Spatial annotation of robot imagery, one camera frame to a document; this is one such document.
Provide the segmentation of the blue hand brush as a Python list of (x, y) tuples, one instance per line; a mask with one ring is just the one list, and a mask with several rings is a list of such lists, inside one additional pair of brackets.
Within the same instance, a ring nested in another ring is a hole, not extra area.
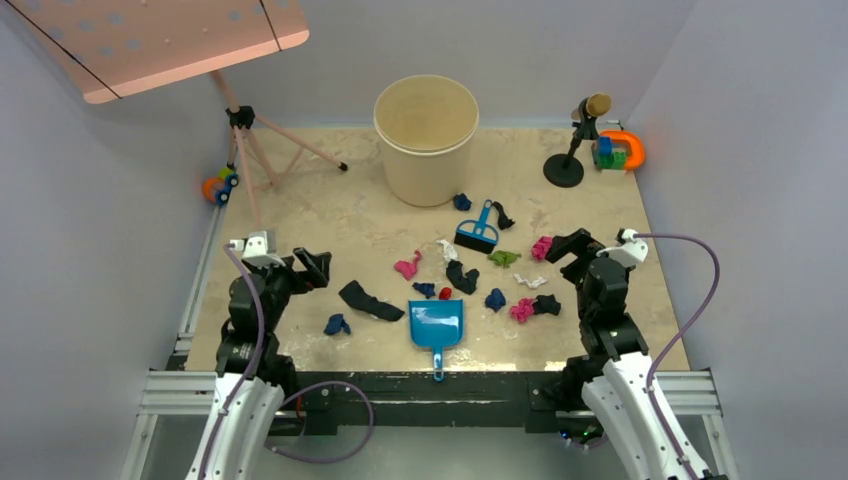
[(493, 201), (487, 199), (477, 219), (468, 219), (457, 225), (453, 243), (480, 253), (491, 254), (498, 244), (498, 230), (488, 223)]

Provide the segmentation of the blue dustpan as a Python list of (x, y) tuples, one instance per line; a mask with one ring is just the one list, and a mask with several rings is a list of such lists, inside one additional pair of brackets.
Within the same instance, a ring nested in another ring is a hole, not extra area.
[(462, 300), (410, 300), (410, 338), (432, 353), (433, 380), (445, 380), (444, 353), (461, 342), (464, 335)]

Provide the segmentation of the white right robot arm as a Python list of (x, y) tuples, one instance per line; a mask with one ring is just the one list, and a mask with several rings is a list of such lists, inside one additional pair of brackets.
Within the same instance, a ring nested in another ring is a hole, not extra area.
[(631, 479), (714, 479), (689, 442), (657, 379), (658, 363), (627, 311), (631, 272), (647, 258), (648, 235), (622, 229), (606, 247), (585, 229), (556, 236), (545, 259), (576, 291), (585, 355), (567, 360), (543, 397), (559, 410), (588, 409)]

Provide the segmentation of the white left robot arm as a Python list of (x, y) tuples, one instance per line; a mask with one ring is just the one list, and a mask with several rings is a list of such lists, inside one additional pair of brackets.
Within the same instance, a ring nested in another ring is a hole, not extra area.
[(224, 252), (240, 275), (229, 286), (229, 316), (221, 327), (209, 414), (189, 479), (247, 479), (278, 409), (298, 395), (293, 360), (279, 353), (275, 330), (291, 298), (329, 283), (329, 252), (297, 248), (279, 258), (239, 258), (244, 241)]

